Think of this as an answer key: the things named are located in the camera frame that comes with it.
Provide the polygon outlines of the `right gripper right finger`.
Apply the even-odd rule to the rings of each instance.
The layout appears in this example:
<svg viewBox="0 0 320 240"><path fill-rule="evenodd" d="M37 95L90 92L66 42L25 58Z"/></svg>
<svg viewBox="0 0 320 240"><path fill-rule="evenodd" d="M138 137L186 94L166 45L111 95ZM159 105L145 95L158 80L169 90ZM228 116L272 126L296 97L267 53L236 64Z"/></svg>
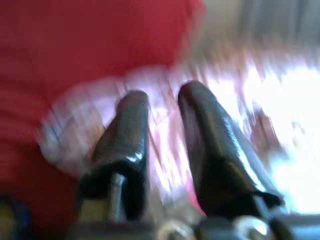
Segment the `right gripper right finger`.
<svg viewBox="0 0 320 240"><path fill-rule="evenodd" d="M204 213L232 218L284 207L262 160L214 94L199 81L184 84L178 106L196 198Z"/></svg>

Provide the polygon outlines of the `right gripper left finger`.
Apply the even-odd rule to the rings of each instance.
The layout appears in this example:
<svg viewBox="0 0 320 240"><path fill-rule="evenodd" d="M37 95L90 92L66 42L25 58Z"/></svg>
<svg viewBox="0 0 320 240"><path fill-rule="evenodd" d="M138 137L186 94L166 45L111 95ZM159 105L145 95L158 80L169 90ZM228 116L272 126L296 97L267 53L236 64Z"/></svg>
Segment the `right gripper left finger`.
<svg viewBox="0 0 320 240"><path fill-rule="evenodd" d="M129 220L144 212L148 188L148 95L141 90L130 91L119 102L116 114L100 139L93 154L93 163L79 181L77 209L85 200L107 197L112 177L126 179L124 210Z"/></svg>

